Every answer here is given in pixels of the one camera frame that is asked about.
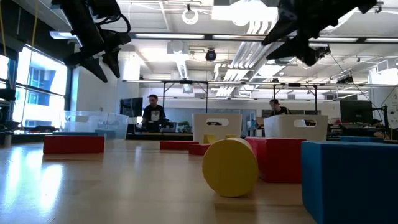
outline yellow block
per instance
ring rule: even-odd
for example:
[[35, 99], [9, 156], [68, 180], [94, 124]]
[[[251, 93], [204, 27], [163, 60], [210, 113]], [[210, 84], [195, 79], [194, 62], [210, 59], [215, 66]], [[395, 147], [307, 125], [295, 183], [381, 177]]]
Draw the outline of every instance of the yellow block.
[[204, 144], [213, 144], [214, 142], [216, 142], [215, 134], [205, 134], [205, 138], [203, 140]]
[[202, 172], [207, 184], [220, 196], [239, 197], [249, 193], [257, 181], [257, 160], [245, 140], [224, 139], [209, 147]]
[[225, 138], [236, 138], [237, 136], [235, 134], [227, 134], [225, 135]]

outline black shirt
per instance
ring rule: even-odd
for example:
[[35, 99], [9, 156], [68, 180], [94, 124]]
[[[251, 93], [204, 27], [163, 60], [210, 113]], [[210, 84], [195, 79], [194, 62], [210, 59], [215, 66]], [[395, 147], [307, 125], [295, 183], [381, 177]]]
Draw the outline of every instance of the black shirt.
[[144, 109], [142, 118], [146, 121], [162, 121], [166, 118], [166, 115], [162, 106], [156, 105], [156, 107], [152, 107], [151, 105], [148, 105]]
[[286, 107], [281, 106], [280, 111], [276, 111], [276, 115], [280, 114], [292, 114]]

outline computer monitor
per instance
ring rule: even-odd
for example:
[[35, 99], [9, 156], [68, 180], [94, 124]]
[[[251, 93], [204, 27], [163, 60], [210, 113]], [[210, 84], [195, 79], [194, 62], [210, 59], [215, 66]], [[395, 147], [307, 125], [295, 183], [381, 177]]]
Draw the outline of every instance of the computer monitor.
[[340, 100], [340, 116], [343, 123], [372, 123], [372, 102]]
[[142, 97], [120, 100], [120, 114], [131, 118], [142, 116]]

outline red block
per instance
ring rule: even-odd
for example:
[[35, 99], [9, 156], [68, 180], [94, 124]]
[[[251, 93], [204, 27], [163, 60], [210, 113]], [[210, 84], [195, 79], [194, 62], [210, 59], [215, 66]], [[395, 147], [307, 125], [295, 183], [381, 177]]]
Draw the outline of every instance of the red block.
[[104, 136], [44, 136], [44, 154], [104, 153]]
[[211, 146], [211, 144], [192, 144], [189, 145], [189, 154], [191, 155], [205, 155], [207, 149]]
[[188, 150], [189, 145], [199, 144], [195, 141], [161, 141], [160, 150]]
[[268, 183], [301, 183], [304, 139], [246, 137], [256, 153], [260, 179]]

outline man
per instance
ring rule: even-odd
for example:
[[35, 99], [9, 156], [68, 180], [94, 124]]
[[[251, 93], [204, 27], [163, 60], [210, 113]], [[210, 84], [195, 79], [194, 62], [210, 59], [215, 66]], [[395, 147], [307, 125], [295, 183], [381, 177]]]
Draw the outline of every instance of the man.
[[142, 115], [142, 123], [161, 122], [166, 118], [164, 109], [157, 104], [157, 95], [149, 95], [149, 105], [145, 107], [144, 114]]
[[284, 106], [280, 106], [278, 100], [270, 100], [269, 105], [272, 108], [271, 116], [281, 115], [281, 114], [291, 114], [289, 109]]

